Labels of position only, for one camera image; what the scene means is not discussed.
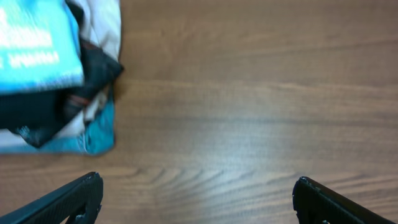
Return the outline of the light blue printed t-shirt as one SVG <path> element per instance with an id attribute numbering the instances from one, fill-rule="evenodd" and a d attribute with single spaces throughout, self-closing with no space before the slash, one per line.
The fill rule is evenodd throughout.
<path id="1" fill-rule="evenodd" d="M 1 0 L 1 94 L 81 86 L 79 27 L 64 0 Z"/>

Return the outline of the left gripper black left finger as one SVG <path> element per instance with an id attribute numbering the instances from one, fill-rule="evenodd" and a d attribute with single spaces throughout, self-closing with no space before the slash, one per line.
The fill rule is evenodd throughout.
<path id="1" fill-rule="evenodd" d="M 89 172 L 47 195 L 1 217 L 3 224 L 94 224 L 101 210 L 103 179 Z"/>

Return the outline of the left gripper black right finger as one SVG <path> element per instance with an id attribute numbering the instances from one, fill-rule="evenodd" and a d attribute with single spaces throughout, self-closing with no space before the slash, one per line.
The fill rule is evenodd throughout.
<path id="1" fill-rule="evenodd" d="M 306 176 L 296 181 L 292 203 L 300 224 L 394 224 Z"/>

